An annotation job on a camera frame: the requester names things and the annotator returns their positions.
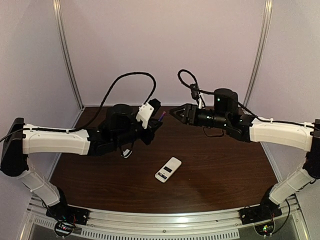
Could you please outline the purple battery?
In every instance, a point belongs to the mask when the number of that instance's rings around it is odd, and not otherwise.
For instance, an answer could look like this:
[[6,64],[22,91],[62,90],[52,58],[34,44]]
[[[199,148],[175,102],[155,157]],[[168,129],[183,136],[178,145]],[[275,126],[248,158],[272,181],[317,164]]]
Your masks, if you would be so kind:
[[159,117],[158,121],[161,122],[163,120],[163,118],[165,117],[165,115],[166,115],[166,112],[163,111],[161,116]]

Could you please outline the white battery cover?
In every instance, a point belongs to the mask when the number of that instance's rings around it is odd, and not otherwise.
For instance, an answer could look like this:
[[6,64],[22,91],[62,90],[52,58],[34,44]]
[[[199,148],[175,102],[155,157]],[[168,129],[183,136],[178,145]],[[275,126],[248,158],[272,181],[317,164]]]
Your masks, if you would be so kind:
[[121,153],[121,157],[124,159],[128,159],[132,154],[132,150],[131,149],[126,149]]

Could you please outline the white remote control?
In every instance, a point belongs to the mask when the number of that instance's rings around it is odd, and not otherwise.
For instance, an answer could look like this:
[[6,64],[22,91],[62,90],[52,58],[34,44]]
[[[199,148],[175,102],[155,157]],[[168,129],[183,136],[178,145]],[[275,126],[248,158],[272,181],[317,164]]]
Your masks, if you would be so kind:
[[182,162],[179,159],[171,157],[164,166],[157,171],[154,177],[161,183],[165,183],[181,165]]

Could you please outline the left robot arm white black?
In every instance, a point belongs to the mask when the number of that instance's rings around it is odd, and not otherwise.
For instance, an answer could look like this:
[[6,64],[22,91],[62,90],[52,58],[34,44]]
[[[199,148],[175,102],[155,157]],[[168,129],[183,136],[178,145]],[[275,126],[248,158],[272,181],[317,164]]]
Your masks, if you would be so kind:
[[154,115],[159,107],[145,103],[136,113],[126,104],[107,109],[104,121],[94,128],[58,129],[26,124],[18,117],[1,141],[3,142],[0,170],[15,177],[49,208],[67,205],[62,191],[51,184],[33,165],[28,156],[35,153],[68,153],[98,157],[131,146],[137,140],[150,145],[162,122]]

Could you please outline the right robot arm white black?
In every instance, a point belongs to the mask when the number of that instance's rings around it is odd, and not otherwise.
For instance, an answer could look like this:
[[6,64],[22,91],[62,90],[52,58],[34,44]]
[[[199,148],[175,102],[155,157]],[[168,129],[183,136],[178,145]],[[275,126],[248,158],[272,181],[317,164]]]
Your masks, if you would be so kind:
[[212,109],[186,103],[169,113],[185,125],[221,129],[241,142],[273,143],[306,152],[304,164],[285,180],[271,186],[259,205],[239,211],[244,225],[280,216],[280,204],[320,178],[319,119],[313,123],[296,123],[262,118],[242,106],[237,93],[230,89],[216,89],[213,95]]

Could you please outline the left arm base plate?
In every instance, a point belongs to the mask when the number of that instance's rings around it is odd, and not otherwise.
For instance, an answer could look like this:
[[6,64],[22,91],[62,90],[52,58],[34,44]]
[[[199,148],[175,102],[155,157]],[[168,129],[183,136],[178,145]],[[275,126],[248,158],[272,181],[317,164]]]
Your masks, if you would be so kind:
[[84,226],[87,224],[89,213],[88,209],[63,205],[62,203],[49,206],[46,210],[47,217]]

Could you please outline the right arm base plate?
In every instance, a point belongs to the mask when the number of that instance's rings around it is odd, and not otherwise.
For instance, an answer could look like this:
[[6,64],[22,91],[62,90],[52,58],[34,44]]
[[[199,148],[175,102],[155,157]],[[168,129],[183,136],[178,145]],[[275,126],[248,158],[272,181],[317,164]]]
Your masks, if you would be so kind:
[[268,205],[246,206],[239,211],[239,217],[243,225],[271,220],[282,215],[282,210],[276,206],[270,208]]

